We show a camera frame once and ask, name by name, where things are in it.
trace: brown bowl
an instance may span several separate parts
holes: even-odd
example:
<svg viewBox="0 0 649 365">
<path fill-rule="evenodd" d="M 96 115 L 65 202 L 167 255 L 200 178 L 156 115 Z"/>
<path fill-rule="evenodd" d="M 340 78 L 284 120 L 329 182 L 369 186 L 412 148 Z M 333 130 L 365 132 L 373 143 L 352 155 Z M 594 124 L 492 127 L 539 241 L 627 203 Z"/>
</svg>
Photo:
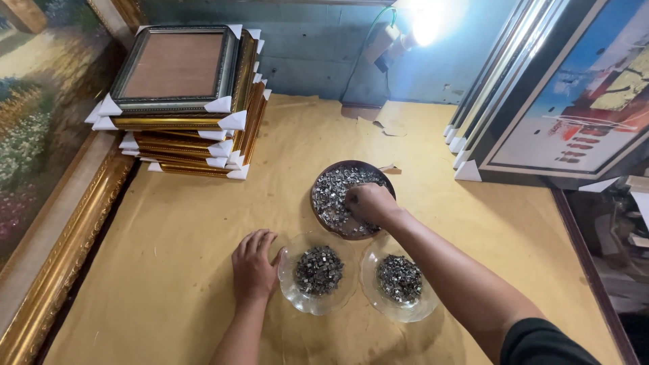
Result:
<svg viewBox="0 0 649 365">
<path fill-rule="evenodd" d="M 313 202 L 313 195 L 315 194 L 315 183 L 316 183 L 316 182 L 320 179 L 320 177 L 321 177 L 322 175 L 324 175 L 325 173 L 328 173 L 329 171 L 332 171 L 332 170 L 335 170 L 335 169 L 337 169 L 337 168 L 341 168 L 341 167 L 346 167 L 346 168 L 359 168 L 359 169 L 363 169 L 363 170 L 367 170 L 367 171 L 373 171 L 373 172 L 375 172 L 375 173 L 376 173 L 376 174 L 377 174 L 377 175 L 378 175 L 378 176 L 379 176 L 379 177 L 380 177 L 380 178 L 385 182 L 385 187 L 386 187 L 387 190 L 390 192 L 390 194 L 392 194 L 392 197 L 394 197 L 395 200 L 397 200 L 397 195 L 395 194 L 395 189 L 394 189 L 394 187 L 392 186 L 392 183 L 390 182 L 390 180 L 387 178 L 387 176 L 386 176 L 386 175 L 385 175 L 381 170 L 379 170 L 378 168 L 376 168 L 376 167 L 374 167 L 374 166 L 368 164 L 367 162 L 357 161 L 357 160 L 346 160 L 346 161 L 336 162 L 335 164 L 333 164 L 333 165 L 327 167 L 326 169 L 324 169 L 324 170 L 320 173 L 320 175 L 318 175 L 318 177 L 317 177 L 317 178 L 315 179 L 315 181 L 313 182 L 313 186 L 311 187 L 311 195 L 309 196 L 309 200 L 311 201 L 311 209 L 313 210 L 313 214 L 315 214 L 315 218 L 318 219 L 318 222 L 320 222 L 320 224 L 321 224 L 321 225 L 322 225 L 322 226 L 323 226 L 327 231 L 330 231 L 330 232 L 336 233 L 336 234 L 338 234 L 340 237 L 342 237 L 342 238 L 344 238 L 344 239 L 346 239 L 346 240 L 349 240 L 349 241 L 359 241 L 359 240 L 364 240 L 364 239 L 367 239 L 367 238 L 370 238 L 370 237 L 374 237 L 374 236 L 376 236 L 378 233 L 380 233 L 380 231 L 376 231 L 375 233 L 363 234 L 363 235 L 349 235 L 349 234 L 345 234 L 343 231 L 341 231 L 341 230 L 339 230 L 339 229 L 337 229 L 337 228 L 335 228 L 335 227 L 331 227 L 331 226 L 329 226 L 329 225 L 328 225 L 328 224 L 327 224 L 327 223 L 326 223 L 322 218 L 320 218 L 320 215 L 318 214 L 318 211 L 317 211 L 317 209 L 315 208 L 315 203 Z M 359 223 L 358 223 L 358 222 L 357 222 L 353 217 L 350 217 L 348 222 L 350 223 L 350 225 L 354 225 L 354 224 L 356 224 L 356 225 L 360 225 L 360 224 L 359 224 Z"/>
</svg>

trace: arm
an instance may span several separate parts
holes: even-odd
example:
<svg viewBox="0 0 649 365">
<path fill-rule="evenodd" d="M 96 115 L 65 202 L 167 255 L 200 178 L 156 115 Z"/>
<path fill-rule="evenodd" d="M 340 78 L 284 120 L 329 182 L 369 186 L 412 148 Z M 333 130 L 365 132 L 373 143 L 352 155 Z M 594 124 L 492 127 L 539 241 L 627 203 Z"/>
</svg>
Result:
<svg viewBox="0 0 649 365">
<path fill-rule="evenodd" d="M 494 364 L 500 362 L 505 335 L 514 323 L 545 318 L 513 286 L 397 206 L 386 188 L 355 186 L 347 194 L 347 207 L 383 227 L 399 242 L 444 306 Z"/>
<path fill-rule="evenodd" d="M 283 251 L 268 263 L 268 249 L 276 237 L 277 233 L 267 229 L 251 232 L 232 253 L 236 310 L 210 365 L 257 364 L 263 315 L 277 285 Z"/>
</svg>

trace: black sleeve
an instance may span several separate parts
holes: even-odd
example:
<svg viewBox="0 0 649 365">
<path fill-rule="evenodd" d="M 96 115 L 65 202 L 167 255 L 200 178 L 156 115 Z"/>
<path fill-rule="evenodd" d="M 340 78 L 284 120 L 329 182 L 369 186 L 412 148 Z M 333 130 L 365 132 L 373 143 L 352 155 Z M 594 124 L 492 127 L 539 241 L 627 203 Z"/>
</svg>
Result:
<svg viewBox="0 0 649 365">
<path fill-rule="evenodd" d="M 599 364 L 595 358 L 541 318 L 526 318 L 509 329 L 500 350 L 502 365 Z"/>
</svg>

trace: painting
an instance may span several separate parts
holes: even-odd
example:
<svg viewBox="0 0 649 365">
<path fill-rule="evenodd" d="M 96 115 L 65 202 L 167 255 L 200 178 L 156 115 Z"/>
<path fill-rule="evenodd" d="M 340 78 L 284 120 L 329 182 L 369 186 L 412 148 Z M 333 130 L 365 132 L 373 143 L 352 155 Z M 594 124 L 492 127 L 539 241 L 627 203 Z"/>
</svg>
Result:
<svg viewBox="0 0 649 365">
<path fill-rule="evenodd" d="M 84 0 L 0 0 L 0 270 L 91 129 L 123 51 Z"/>
<path fill-rule="evenodd" d="M 489 166 L 597 174 L 648 135 L 648 0 L 610 0 Z"/>
</svg>

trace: green wire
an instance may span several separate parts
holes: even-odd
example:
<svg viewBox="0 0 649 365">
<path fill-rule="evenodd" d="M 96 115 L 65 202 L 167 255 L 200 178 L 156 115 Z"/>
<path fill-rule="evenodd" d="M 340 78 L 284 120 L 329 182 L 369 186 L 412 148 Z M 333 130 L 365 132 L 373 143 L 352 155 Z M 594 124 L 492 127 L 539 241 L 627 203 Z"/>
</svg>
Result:
<svg viewBox="0 0 649 365">
<path fill-rule="evenodd" d="M 381 10 L 380 13 L 376 16 L 374 21 L 372 22 L 372 25 L 369 27 L 369 31 L 367 31 L 367 36 L 365 36 L 365 40 L 363 41 L 363 45 L 361 46 L 361 51 L 358 53 L 358 57 L 356 57 L 356 61 L 354 62 L 354 67 L 352 68 L 352 73 L 349 75 L 349 79 L 347 79 L 347 84 L 345 85 L 345 89 L 343 90 L 343 93 L 340 95 L 340 101 L 342 101 L 345 98 L 345 94 L 347 94 L 347 90 L 349 89 L 349 83 L 352 81 L 352 77 L 354 76 L 354 73 L 356 72 L 356 67 L 358 66 L 358 61 L 360 60 L 361 56 L 363 55 L 363 50 L 367 46 L 367 40 L 369 39 L 370 34 L 372 34 L 372 30 L 374 29 L 374 26 L 378 22 L 378 20 L 381 18 L 381 15 L 383 15 L 384 12 L 387 12 L 388 10 L 392 10 L 392 24 L 390 24 L 391 27 L 395 26 L 395 22 L 397 21 L 397 8 L 393 6 L 387 6 L 383 10 Z"/>
</svg>

